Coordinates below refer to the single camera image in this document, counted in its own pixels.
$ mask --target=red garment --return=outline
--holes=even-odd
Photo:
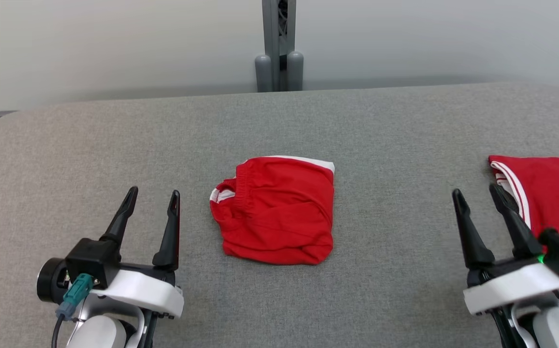
[[[497,183],[518,203],[520,216],[540,235],[547,227],[559,232],[559,158],[490,156]]]
[[[333,163],[250,159],[211,193],[224,252],[271,264],[319,264],[333,249]]]

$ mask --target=white trim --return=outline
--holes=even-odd
[[[314,165],[317,165],[319,167],[323,167],[323,168],[327,168],[328,170],[331,170],[331,172],[333,174],[335,174],[335,165],[333,164],[332,161],[322,161],[322,160],[315,160],[315,159],[308,159],[306,157],[297,157],[297,156],[264,156],[264,157],[278,157],[280,159],[291,159],[291,160],[297,160],[297,161],[306,161],[307,163],[312,163]]]
[[[527,226],[529,226],[529,229],[531,229],[531,214],[529,211],[529,200],[527,200],[527,194],[525,193],[525,190],[522,188],[522,184],[520,183],[520,180],[518,180],[518,176],[516,176],[516,174],[514,174],[514,172],[512,172],[512,170],[509,167],[507,167],[507,165],[501,163],[500,161],[492,161],[490,163],[490,166],[500,171],[507,179],[507,183],[509,184],[508,185],[509,190],[511,192],[508,191],[505,185],[503,185],[502,180],[497,180],[497,182],[499,185],[503,187],[503,189],[505,189],[505,191],[510,192],[512,196],[514,196],[514,199],[516,199],[516,203],[518,203],[518,205],[520,206],[519,209],[520,217],[523,218]]]
[[[170,284],[135,271],[121,269],[105,290],[92,289],[90,293],[105,295],[116,301],[169,313],[180,318],[185,300],[181,290]]]
[[[510,186],[510,182],[507,181],[507,179],[498,179],[497,180],[497,184],[501,187],[503,187],[503,189],[511,194],[512,196],[514,195],[514,190],[512,189],[512,187]]]
[[[225,189],[224,191],[220,192],[220,190],[214,188],[213,192],[211,192],[211,197],[209,198],[209,201],[219,203],[223,200],[227,200],[228,198],[232,198],[234,196],[236,196],[236,193],[229,189]]]
[[[71,335],[67,348],[124,347],[126,341],[127,333],[118,319],[107,315],[94,315]]]
[[[472,315],[559,290],[559,276],[543,263],[534,263],[464,290]]]

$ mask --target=white stripe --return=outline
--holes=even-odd
[[[321,160],[308,159],[306,157],[297,157],[297,156],[264,156],[264,157],[278,157],[280,159],[292,159],[292,160],[297,160],[297,161],[306,161],[307,163],[312,163],[312,164],[317,165],[319,167],[327,168],[328,170],[331,170],[331,172],[333,174],[335,174],[335,165],[331,161],[321,161]]]
[[[497,180],[497,184],[499,184],[501,187],[503,187],[503,189],[511,194],[512,196],[514,196],[514,190],[512,189],[512,187],[510,186],[510,182],[505,180],[505,179],[499,179]]]
[[[531,215],[529,212],[529,200],[527,200],[527,194],[525,193],[525,190],[522,188],[522,184],[520,183],[520,180],[518,180],[518,176],[516,176],[516,174],[514,174],[514,172],[512,172],[512,170],[509,167],[507,167],[507,165],[499,161],[493,161],[492,163],[490,163],[490,166],[492,168],[496,168],[499,171],[501,171],[505,176],[505,178],[507,178],[507,180],[510,181],[511,184],[514,185],[514,187],[516,187],[516,191],[518,191],[518,194],[516,194],[516,191],[513,190],[512,187],[510,187],[512,191],[511,194],[516,199],[516,203],[519,203],[519,205],[522,207],[522,210],[520,211],[521,218],[523,218],[527,226],[529,226],[529,229],[531,229]]]
[[[234,196],[236,196],[236,193],[230,191],[229,189],[225,189],[224,191],[220,192],[220,190],[214,188],[213,192],[211,192],[211,197],[209,198],[209,201],[219,203],[223,200],[227,200],[228,198],[232,198]]]

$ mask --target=white wall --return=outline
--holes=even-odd
[[[0,0],[0,110],[256,90],[260,0]]]
[[[559,86],[559,0],[298,0],[304,89]]]

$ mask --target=red shorts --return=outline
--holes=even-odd
[[[518,212],[535,236],[559,232],[559,158],[490,156],[497,183],[518,203]]]
[[[319,264],[333,249],[333,163],[256,157],[211,193],[227,255],[271,264]]]

